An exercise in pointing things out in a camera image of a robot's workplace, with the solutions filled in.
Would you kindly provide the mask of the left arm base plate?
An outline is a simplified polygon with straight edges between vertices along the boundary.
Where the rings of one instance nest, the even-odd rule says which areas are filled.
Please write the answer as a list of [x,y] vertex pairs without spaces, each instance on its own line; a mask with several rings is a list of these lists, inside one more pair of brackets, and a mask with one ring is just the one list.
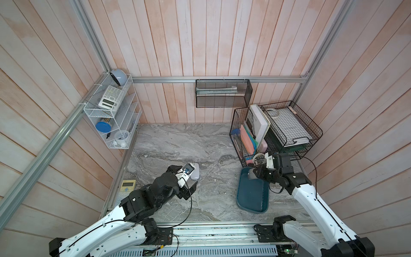
[[146,240],[142,245],[171,245],[173,242],[173,228],[145,227]]

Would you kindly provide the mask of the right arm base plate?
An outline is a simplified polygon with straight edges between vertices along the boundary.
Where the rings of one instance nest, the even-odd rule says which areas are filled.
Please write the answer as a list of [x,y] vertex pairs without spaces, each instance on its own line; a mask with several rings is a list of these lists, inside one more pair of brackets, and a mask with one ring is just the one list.
[[275,237],[272,231],[273,226],[263,226],[256,224],[254,226],[254,231],[258,236],[259,243],[276,243],[282,242],[282,239]]

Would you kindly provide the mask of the white computer mouse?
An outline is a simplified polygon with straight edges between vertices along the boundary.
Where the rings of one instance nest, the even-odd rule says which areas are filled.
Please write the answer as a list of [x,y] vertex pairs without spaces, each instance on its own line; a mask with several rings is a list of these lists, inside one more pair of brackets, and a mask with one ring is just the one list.
[[192,171],[190,178],[193,181],[197,181],[200,178],[200,167],[198,163],[190,163],[190,165],[194,168]]

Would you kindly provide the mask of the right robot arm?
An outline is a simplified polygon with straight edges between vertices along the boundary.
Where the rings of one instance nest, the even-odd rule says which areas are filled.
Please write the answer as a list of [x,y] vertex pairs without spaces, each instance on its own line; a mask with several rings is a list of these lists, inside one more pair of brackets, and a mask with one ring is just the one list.
[[252,158],[251,178],[279,184],[297,200],[320,229],[322,237],[303,227],[290,215],[276,217],[272,226],[255,225],[260,241],[292,241],[314,257],[373,257],[375,246],[358,236],[323,201],[304,173],[294,172],[286,153],[257,153]]

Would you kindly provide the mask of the teal plastic storage tray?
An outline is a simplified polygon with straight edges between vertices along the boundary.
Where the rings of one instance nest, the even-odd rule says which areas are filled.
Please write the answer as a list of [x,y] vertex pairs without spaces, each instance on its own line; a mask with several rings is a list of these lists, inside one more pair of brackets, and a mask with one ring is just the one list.
[[237,190],[237,206],[253,214],[263,214],[269,207],[269,183],[261,179],[249,179],[251,167],[241,169]]

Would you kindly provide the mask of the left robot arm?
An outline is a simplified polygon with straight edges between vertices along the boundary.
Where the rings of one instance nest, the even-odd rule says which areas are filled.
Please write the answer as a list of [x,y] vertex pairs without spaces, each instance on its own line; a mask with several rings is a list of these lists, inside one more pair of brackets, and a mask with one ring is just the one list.
[[52,257],[107,257],[132,245],[169,244],[173,227],[158,227],[152,215],[173,197],[191,200],[200,177],[197,163],[169,166],[151,184],[132,191],[111,212],[70,238],[49,242]]

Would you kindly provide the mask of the silver mouse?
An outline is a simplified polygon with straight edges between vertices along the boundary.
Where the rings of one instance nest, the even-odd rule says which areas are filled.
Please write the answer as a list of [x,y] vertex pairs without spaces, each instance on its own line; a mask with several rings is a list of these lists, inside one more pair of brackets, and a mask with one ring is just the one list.
[[250,180],[254,180],[254,179],[258,179],[258,177],[256,176],[256,174],[254,173],[254,168],[251,168],[248,170],[248,179]]

